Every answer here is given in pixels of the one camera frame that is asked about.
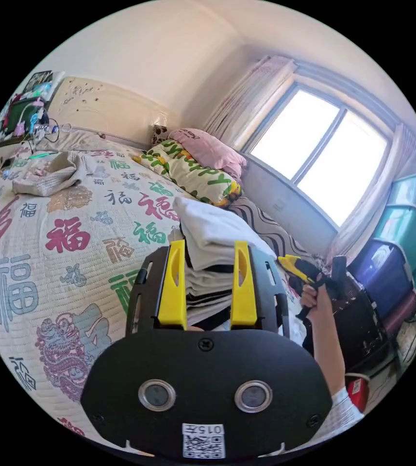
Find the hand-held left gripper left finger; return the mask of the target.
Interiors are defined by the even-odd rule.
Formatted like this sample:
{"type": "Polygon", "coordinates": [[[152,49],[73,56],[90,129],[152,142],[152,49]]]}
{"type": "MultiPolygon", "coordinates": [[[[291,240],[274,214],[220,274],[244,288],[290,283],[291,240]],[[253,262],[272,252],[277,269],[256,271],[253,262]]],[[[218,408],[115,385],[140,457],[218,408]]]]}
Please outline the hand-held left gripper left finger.
{"type": "Polygon", "coordinates": [[[185,241],[170,244],[158,308],[162,327],[186,327],[185,241]]]}

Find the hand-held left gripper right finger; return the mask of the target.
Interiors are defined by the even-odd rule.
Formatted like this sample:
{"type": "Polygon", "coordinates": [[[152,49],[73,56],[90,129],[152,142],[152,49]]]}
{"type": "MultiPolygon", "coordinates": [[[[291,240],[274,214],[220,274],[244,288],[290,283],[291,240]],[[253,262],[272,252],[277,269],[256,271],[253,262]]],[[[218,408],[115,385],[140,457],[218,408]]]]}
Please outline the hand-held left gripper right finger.
{"type": "Polygon", "coordinates": [[[235,241],[230,325],[254,327],[257,322],[253,266],[249,244],[235,241]]]}

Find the person's right hand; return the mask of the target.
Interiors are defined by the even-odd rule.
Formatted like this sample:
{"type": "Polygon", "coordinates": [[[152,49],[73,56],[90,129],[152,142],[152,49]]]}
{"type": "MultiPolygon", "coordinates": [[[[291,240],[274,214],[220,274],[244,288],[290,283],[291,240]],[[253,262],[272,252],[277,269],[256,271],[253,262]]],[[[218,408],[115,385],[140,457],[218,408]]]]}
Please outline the person's right hand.
{"type": "Polygon", "coordinates": [[[315,289],[305,284],[300,298],[302,306],[309,309],[307,317],[314,320],[316,317],[332,315],[332,304],[325,284],[315,289]]]}

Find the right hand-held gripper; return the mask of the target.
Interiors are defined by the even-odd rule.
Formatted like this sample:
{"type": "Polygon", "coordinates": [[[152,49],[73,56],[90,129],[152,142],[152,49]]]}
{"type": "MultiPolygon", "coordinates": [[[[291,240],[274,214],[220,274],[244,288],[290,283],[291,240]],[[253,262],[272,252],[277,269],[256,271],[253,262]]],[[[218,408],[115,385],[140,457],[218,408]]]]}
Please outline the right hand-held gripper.
{"type": "Polygon", "coordinates": [[[330,276],[321,275],[321,271],[311,263],[301,260],[299,256],[285,255],[278,256],[278,262],[284,270],[291,270],[290,286],[297,293],[301,294],[305,284],[317,290],[322,285],[326,286],[330,297],[336,297],[336,282],[330,276]]]}

